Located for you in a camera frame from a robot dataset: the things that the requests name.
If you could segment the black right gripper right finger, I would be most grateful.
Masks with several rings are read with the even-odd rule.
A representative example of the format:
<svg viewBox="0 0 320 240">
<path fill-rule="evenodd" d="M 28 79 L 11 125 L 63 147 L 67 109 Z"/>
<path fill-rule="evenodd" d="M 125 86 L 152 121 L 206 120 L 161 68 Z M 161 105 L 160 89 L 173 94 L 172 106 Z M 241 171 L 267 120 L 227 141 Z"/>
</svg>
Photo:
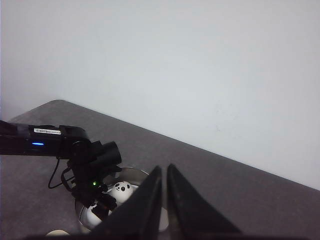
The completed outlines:
<svg viewBox="0 0 320 240">
<path fill-rule="evenodd" d="M 171 235 L 240 235 L 242 231 L 210 205 L 174 164 L 167 167 Z"/>
</svg>

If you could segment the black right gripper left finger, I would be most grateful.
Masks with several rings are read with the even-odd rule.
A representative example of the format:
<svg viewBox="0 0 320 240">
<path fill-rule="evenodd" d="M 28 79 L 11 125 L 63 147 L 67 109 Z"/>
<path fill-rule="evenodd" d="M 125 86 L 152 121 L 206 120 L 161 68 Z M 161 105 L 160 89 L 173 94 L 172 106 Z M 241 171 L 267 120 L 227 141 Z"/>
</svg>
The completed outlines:
<svg viewBox="0 0 320 240">
<path fill-rule="evenodd" d="M 156 166 L 131 197 L 90 235 L 157 235 L 162 208 L 162 170 Z"/>
</svg>

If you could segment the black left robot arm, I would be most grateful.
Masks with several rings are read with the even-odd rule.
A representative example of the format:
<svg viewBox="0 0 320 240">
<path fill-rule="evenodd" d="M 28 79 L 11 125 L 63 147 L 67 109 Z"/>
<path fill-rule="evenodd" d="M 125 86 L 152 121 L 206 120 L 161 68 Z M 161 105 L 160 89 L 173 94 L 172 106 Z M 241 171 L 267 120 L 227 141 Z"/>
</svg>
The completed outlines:
<svg viewBox="0 0 320 240">
<path fill-rule="evenodd" d="M 90 141 L 80 127 L 28 125 L 0 122 L 0 153 L 13 156 L 55 157 L 66 160 L 61 183 L 76 201 L 101 220 L 117 207 L 116 199 L 107 194 L 104 179 L 121 172 L 122 162 L 117 144 Z"/>
</svg>

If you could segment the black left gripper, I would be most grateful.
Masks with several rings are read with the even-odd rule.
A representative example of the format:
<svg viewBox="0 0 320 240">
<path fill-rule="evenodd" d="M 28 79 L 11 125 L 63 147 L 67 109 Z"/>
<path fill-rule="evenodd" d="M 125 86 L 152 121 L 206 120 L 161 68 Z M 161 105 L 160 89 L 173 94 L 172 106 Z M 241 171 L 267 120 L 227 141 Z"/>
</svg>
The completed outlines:
<svg viewBox="0 0 320 240">
<path fill-rule="evenodd" d="M 69 185 L 65 173 L 71 171 L 74 179 L 73 186 Z M 75 164 L 68 162 L 67 168 L 61 174 L 61 182 L 78 202 L 86 208 L 93 207 L 93 213 L 99 219 L 106 219 L 109 211 L 116 205 L 114 197 L 104 194 L 108 186 L 103 183 L 99 171 L 90 164 Z"/>
</svg>

